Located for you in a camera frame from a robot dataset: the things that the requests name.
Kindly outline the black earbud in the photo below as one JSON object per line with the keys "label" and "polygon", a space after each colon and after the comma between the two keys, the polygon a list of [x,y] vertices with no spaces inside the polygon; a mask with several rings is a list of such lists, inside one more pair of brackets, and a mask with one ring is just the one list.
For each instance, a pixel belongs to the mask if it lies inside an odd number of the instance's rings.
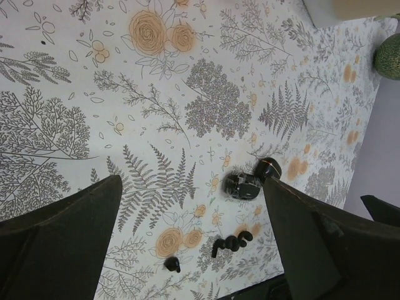
{"label": "black earbud", "polygon": [[241,231],[237,235],[237,241],[241,248],[245,248],[248,242],[251,242],[252,240],[253,240],[253,235],[249,231]]}
{"label": "black earbud", "polygon": [[164,261],[164,267],[170,272],[181,272],[179,259],[175,256],[171,256]]}
{"label": "black earbud", "polygon": [[236,236],[231,235],[224,240],[224,247],[232,252],[237,252],[241,247],[241,242]]}
{"label": "black earbud", "polygon": [[219,249],[225,249],[225,240],[224,239],[217,239],[215,240],[213,247],[212,247],[212,258],[216,258]]}

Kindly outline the black gold-trim earbud case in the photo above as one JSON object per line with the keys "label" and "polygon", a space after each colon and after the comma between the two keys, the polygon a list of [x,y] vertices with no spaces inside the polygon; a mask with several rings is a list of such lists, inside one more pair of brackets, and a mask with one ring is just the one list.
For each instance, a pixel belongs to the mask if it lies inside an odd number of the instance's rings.
{"label": "black gold-trim earbud case", "polygon": [[254,175],[261,184],[264,184],[267,178],[280,179],[282,176],[282,169],[275,159],[265,157],[257,163],[254,169]]}

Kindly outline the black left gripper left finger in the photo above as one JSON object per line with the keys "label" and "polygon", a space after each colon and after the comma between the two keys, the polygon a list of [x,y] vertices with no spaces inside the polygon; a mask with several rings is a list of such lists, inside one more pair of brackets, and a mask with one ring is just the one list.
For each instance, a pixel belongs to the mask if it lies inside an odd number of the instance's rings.
{"label": "black left gripper left finger", "polygon": [[122,191],[112,175],[1,222],[1,299],[93,299]]}

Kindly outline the taped black earbud case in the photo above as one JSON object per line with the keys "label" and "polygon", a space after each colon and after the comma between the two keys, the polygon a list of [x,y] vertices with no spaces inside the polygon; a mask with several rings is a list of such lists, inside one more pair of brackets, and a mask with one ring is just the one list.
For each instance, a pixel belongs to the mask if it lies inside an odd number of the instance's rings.
{"label": "taped black earbud case", "polygon": [[231,172],[224,178],[222,189],[234,199],[250,201],[259,195],[261,184],[252,174]]}

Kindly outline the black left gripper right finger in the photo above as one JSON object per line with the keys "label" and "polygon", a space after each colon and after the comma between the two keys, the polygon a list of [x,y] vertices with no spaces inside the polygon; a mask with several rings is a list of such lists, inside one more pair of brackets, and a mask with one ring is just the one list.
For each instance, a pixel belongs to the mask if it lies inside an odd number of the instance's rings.
{"label": "black left gripper right finger", "polygon": [[366,219],[274,178],[264,197],[293,299],[399,298],[398,207],[365,195]]}

